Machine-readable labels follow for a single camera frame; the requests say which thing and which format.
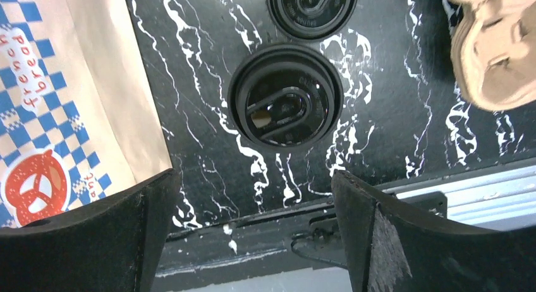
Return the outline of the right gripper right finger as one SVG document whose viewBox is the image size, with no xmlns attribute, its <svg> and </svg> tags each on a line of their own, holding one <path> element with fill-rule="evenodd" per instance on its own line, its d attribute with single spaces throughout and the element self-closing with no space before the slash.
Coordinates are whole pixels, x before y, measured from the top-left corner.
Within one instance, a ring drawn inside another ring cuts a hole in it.
<svg viewBox="0 0 536 292">
<path fill-rule="evenodd" d="M 534 227 L 455 222 L 346 171 L 336 171 L 331 186 L 354 291 L 535 290 Z"/>
</svg>

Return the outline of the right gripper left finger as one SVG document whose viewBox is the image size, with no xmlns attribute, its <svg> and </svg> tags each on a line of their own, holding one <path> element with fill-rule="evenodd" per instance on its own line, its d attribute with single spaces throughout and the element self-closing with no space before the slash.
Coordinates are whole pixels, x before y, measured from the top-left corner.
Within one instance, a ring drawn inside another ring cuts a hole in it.
<svg viewBox="0 0 536 292">
<path fill-rule="evenodd" d="M 2 291 L 149 291 L 178 200 L 174 169 L 22 228 L 1 229 Z"/>
</svg>

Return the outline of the blue checkered paper bag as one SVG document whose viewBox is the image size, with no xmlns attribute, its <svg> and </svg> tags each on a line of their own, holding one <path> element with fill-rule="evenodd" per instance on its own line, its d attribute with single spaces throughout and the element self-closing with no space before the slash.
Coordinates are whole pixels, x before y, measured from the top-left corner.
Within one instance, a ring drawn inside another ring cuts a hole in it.
<svg viewBox="0 0 536 292">
<path fill-rule="evenodd" d="M 170 167 L 125 0 L 1 0 L 1 226 Z"/>
</svg>

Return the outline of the green cup with black lid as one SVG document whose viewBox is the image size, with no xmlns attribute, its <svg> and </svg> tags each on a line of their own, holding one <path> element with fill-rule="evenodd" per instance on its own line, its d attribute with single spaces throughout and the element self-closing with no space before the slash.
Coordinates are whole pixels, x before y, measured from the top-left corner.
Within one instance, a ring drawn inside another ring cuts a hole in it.
<svg viewBox="0 0 536 292">
<path fill-rule="evenodd" d="M 335 128 L 343 83 L 321 53 L 273 44 L 248 56 L 228 85 L 229 116 L 256 147 L 294 152 L 313 147 Z"/>
</svg>

